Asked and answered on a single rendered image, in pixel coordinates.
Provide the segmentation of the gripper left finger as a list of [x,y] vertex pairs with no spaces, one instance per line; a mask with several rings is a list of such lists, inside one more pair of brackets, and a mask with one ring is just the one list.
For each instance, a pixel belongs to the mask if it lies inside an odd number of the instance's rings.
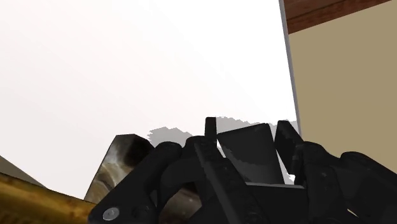
[[187,224],[268,224],[243,178],[216,145],[216,119],[204,136],[185,146],[163,142],[129,172],[90,212],[88,224],[159,224],[160,212],[184,183],[202,183],[201,208]]

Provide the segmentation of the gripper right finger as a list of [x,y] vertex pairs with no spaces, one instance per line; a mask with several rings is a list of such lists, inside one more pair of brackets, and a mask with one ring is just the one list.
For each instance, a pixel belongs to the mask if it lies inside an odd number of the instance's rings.
[[286,120],[278,122],[274,144],[307,191],[313,224],[397,224],[397,173],[360,152],[333,156]]

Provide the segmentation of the brown marbled vase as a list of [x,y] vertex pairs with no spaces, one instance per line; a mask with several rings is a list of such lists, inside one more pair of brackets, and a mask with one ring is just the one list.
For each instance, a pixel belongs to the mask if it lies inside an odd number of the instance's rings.
[[[135,134],[115,136],[84,200],[95,204],[100,202],[153,148],[147,139]],[[187,183],[168,200],[160,214],[159,224],[187,224],[201,205],[195,185]]]

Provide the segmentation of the dark grey flat block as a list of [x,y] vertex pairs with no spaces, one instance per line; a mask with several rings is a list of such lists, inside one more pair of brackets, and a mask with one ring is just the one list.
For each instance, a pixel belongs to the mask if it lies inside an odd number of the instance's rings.
[[246,182],[283,184],[269,124],[260,123],[217,135],[221,149]]

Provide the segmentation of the golden brown wooden object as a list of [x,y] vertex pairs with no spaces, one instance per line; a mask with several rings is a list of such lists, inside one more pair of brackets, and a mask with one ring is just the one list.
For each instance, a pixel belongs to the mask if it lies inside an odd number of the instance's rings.
[[94,206],[0,173],[0,224],[88,224]]

